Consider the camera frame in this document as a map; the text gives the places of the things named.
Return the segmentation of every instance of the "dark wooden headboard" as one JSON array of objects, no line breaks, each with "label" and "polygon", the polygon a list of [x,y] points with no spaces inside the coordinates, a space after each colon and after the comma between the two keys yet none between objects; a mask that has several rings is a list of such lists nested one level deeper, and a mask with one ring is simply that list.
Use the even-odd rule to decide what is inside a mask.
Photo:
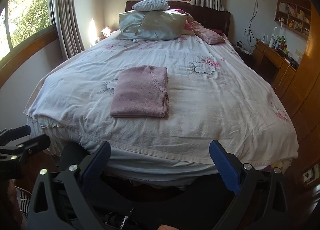
[{"label": "dark wooden headboard", "polygon": [[[130,11],[132,6],[138,2],[139,1],[127,1],[125,4],[125,10]],[[193,6],[190,3],[182,1],[170,0],[168,5],[170,8],[180,8],[184,12],[188,12],[204,27],[222,30],[222,32],[228,36],[231,15],[230,12],[218,11],[207,7]]]}]

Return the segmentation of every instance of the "wooden desk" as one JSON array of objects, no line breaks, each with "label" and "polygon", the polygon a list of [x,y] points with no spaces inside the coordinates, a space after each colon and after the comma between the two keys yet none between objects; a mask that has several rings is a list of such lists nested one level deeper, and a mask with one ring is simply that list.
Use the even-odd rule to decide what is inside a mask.
[{"label": "wooden desk", "polygon": [[252,55],[254,58],[253,69],[265,79],[272,88],[277,88],[280,85],[275,89],[275,93],[281,99],[294,78],[296,70],[274,49],[261,41],[258,42]]}]

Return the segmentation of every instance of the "pink sweater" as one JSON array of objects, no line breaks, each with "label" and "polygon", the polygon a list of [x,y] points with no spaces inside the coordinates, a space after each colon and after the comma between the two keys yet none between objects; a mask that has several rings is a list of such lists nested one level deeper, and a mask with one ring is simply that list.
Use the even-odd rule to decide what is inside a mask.
[{"label": "pink sweater", "polygon": [[113,117],[167,117],[167,68],[137,66],[122,71],[111,102]]}]

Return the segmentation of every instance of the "metal screw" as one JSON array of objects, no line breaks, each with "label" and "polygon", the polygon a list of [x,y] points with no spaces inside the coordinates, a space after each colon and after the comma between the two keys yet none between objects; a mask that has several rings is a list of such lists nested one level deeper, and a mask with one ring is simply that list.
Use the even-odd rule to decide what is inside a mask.
[{"label": "metal screw", "polygon": [[275,168],[273,169],[273,171],[274,171],[275,173],[277,173],[277,174],[280,174],[280,173],[281,173],[281,169],[279,169],[278,167],[275,167]]},{"label": "metal screw", "polygon": [[245,164],[243,164],[243,168],[245,170],[250,170],[250,169],[252,169],[252,166],[249,163],[245,163]]},{"label": "metal screw", "polygon": [[71,166],[69,167],[69,170],[70,170],[70,171],[75,171],[75,170],[77,170],[77,169],[78,169],[78,166],[77,166],[76,164],[71,165]]},{"label": "metal screw", "polygon": [[48,172],[48,170],[46,168],[43,168],[40,170],[41,175],[47,174],[47,172]]}]

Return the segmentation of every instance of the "black pants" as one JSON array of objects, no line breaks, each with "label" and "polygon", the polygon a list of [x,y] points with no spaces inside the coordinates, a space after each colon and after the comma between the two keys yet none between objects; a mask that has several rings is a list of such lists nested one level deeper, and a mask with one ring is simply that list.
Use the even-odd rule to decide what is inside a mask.
[{"label": "black pants", "polygon": [[73,164],[79,165],[87,155],[89,155],[89,153],[84,148],[82,148],[80,144],[73,141],[70,142],[62,150],[59,163],[59,171],[66,170]]}]

